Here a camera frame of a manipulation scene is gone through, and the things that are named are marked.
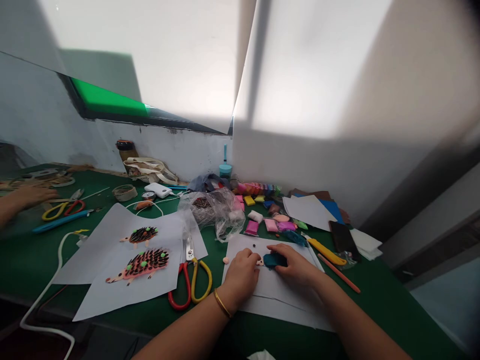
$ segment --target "orange pencil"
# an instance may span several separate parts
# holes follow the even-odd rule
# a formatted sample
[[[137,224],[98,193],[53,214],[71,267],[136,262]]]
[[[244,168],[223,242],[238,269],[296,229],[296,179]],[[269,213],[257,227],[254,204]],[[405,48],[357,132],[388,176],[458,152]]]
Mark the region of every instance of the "orange pencil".
[[[324,258],[322,255],[317,254],[317,256],[330,268],[333,270],[335,274],[337,274],[346,284],[351,287],[356,293],[360,294],[360,289],[353,283],[351,282],[345,275],[343,275],[340,270],[338,270],[335,266],[333,266],[330,261],[328,261],[326,258]]]

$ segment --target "table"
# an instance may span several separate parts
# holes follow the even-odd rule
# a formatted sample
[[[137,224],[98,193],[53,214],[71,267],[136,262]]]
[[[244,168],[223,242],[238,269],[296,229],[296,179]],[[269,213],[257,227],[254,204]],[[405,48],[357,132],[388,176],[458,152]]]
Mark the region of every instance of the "table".
[[[13,173],[8,177],[14,178],[24,173],[51,167],[62,168],[59,165],[43,164]],[[1,298],[30,306],[57,269],[57,249],[63,235],[78,229],[93,230],[116,202],[111,191],[113,188],[124,184],[137,187],[138,197],[122,203],[128,205],[139,201],[145,185],[140,181],[90,170],[74,173],[73,177],[76,183],[59,188],[60,196],[68,198],[79,188],[84,189],[84,195],[87,196],[110,186],[109,190],[85,201],[87,209],[103,207],[103,211],[94,212],[89,217],[72,221],[42,234],[31,233],[33,228],[44,223],[41,220],[42,209],[31,209],[19,214],[11,224],[1,230],[0,234],[0,264],[3,268],[0,282]],[[172,200],[161,204],[161,208],[167,215],[175,212],[177,205],[178,200]],[[247,207],[246,213],[248,214],[250,210],[255,210],[264,216],[267,214],[267,210],[259,204]],[[159,211],[153,207],[142,211],[141,215],[145,218],[156,218],[159,216]],[[334,249],[329,232],[310,229],[307,233],[327,248]],[[208,250],[208,256],[204,261],[213,274],[213,287],[218,287],[222,281],[224,268],[222,258],[226,254],[227,244],[215,241],[215,232],[211,226],[204,228],[201,234]],[[267,233],[264,226],[260,226],[259,235],[261,238],[276,239],[275,235]],[[72,236],[65,242],[63,247],[65,261],[76,252],[77,240],[77,237]],[[324,268],[326,273],[332,276],[342,289],[413,359],[467,359],[392,275],[381,259],[374,261],[364,259],[362,263],[344,272],[361,289],[361,294],[355,293],[329,268],[326,266]],[[193,266],[189,266],[188,270],[191,278]],[[197,283],[199,294],[206,285],[207,275],[204,271],[199,271]],[[61,287],[61,285],[53,285],[43,299],[48,299]],[[89,285],[70,285],[45,308],[73,317],[88,288]],[[183,302],[186,295],[185,280],[180,276],[175,298],[178,302]],[[90,319],[90,322],[134,334],[154,336],[181,315],[182,313],[170,307],[165,294],[97,316]],[[294,357],[297,359],[347,358],[340,339],[335,333],[246,312],[238,312],[235,315],[218,343],[229,344],[244,356],[267,349],[277,360]]]

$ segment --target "hedgehog drawing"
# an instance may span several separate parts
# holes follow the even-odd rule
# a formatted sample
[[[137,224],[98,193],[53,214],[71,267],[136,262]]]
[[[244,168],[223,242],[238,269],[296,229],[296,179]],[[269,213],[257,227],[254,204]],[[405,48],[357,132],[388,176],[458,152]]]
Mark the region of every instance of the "hedgehog drawing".
[[[128,280],[126,285],[129,286],[135,278],[144,274],[150,274],[148,278],[151,279],[157,270],[166,268],[168,264],[169,251],[167,249],[142,251],[128,262],[117,277],[108,277],[105,282],[111,284],[126,279]]]
[[[148,248],[150,239],[157,235],[158,232],[159,229],[157,227],[142,227],[133,230],[130,237],[124,237],[120,242],[123,243],[128,241],[133,244],[134,249],[137,248],[138,243],[145,242],[145,247]]]

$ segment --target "green window frame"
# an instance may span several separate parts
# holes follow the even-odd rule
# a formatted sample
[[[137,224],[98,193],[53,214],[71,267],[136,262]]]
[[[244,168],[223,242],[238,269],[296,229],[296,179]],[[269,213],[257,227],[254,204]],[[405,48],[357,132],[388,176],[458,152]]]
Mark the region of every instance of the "green window frame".
[[[185,129],[204,133],[221,134],[199,123],[176,116],[156,107],[133,100],[115,92],[92,85],[79,79],[58,74],[72,100],[73,105],[86,120]],[[233,120],[228,135],[233,133]]]

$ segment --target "person's left hand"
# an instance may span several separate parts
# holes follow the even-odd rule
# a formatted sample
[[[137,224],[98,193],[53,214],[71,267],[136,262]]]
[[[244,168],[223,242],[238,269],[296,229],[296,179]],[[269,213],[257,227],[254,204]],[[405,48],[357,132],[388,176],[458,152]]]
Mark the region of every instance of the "person's left hand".
[[[44,201],[58,198],[57,190],[38,186],[22,186],[5,196],[5,200],[18,206],[20,210],[31,208]]]
[[[236,254],[225,275],[225,281],[217,289],[218,296],[233,315],[238,308],[254,293],[259,272],[257,261],[261,257],[249,248]]]

